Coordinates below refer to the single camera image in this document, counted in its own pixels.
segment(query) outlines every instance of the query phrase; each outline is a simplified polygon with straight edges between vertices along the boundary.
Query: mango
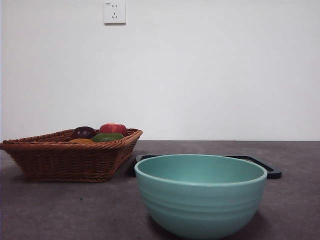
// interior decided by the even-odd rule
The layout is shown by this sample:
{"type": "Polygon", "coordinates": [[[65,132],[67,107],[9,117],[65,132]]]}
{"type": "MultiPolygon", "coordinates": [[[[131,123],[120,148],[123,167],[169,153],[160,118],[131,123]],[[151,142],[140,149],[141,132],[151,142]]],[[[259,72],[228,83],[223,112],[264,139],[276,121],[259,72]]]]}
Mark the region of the mango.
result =
{"type": "Polygon", "coordinates": [[[121,133],[116,133],[116,132],[113,132],[113,133],[98,133],[93,138],[91,138],[91,140],[96,142],[96,143],[100,143],[100,142],[115,141],[115,140],[122,139],[124,137],[125,136],[123,136],[121,133]]]}

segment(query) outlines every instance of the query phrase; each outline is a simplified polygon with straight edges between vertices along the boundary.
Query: white outlet cover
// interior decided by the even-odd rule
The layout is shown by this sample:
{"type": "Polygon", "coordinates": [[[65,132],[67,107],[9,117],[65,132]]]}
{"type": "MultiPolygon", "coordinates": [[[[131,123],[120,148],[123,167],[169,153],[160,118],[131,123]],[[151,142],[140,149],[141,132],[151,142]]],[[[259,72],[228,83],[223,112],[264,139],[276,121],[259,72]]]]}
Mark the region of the white outlet cover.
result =
{"type": "Polygon", "coordinates": [[[126,2],[110,0],[104,3],[104,24],[126,24],[126,2]]]}

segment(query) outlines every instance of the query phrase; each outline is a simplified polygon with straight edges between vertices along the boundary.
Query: basket rim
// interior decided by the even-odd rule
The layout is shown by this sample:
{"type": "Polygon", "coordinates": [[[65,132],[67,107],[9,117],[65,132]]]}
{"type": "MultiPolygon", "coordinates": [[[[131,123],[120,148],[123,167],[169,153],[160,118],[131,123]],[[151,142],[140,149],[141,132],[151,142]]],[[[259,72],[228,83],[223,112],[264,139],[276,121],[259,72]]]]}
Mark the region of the basket rim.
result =
{"type": "Polygon", "coordinates": [[[39,136],[33,136],[33,137],[23,137],[18,139],[10,139],[10,140],[4,140],[2,143],[0,143],[0,150],[6,150],[6,147],[14,147],[14,146],[21,146],[21,147],[28,147],[28,146],[39,146],[39,147],[51,147],[51,148],[59,148],[63,147],[64,149],[78,149],[78,148],[87,148],[87,149],[96,149],[96,148],[120,148],[125,147],[131,142],[133,142],[135,139],[139,138],[143,131],[136,129],[136,128],[127,128],[128,131],[134,131],[133,133],[129,134],[128,136],[125,136],[121,139],[114,140],[114,141],[106,141],[106,142],[93,142],[93,143],[76,143],[76,142],[68,142],[68,141],[60,141],[60,142],[52,142],[52,141],[27,141],[28,139],[32,138],[41,138],[41,137],[47,137],[50,135],[58,135],[67,133],[69,131],[72,131],[73,129],[67,129],[62,131],[57,131],[49,134],[43,134],[39,136]]]}

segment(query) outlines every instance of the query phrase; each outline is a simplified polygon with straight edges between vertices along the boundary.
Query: wicker basket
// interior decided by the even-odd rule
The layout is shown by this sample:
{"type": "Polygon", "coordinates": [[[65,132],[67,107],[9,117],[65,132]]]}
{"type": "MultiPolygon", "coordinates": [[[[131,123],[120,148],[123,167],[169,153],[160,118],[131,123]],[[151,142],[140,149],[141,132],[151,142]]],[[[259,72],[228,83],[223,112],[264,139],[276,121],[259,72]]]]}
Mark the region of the wicker basket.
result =
{"type": "Polygon", "coordinates": [[[111,179],[129,159],[143,133],[129,128],[120,140],[70,143],[72,129],[56,133],[4,140],[6,151],[29,181],[102,183],[111,179]]]}

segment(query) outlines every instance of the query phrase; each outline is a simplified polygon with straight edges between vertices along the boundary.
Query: gray floor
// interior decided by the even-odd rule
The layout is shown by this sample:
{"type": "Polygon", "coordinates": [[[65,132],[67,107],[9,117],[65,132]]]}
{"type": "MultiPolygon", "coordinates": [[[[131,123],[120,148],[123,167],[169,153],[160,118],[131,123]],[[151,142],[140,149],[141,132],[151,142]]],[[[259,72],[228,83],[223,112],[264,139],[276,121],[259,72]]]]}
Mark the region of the gray floor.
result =
{"type": "MultiPolygon", "coordinates": [[[[282,170],[267,180],[251,222],[225,240],[319,239],[320,142],[139,141],[133,157],[179,153],[249,155],[282,170]]],[[[133,160],[105,183],[32,183],[2,151],[1,239],[180,239],[149,217],[129,174],[133,160]]]]}

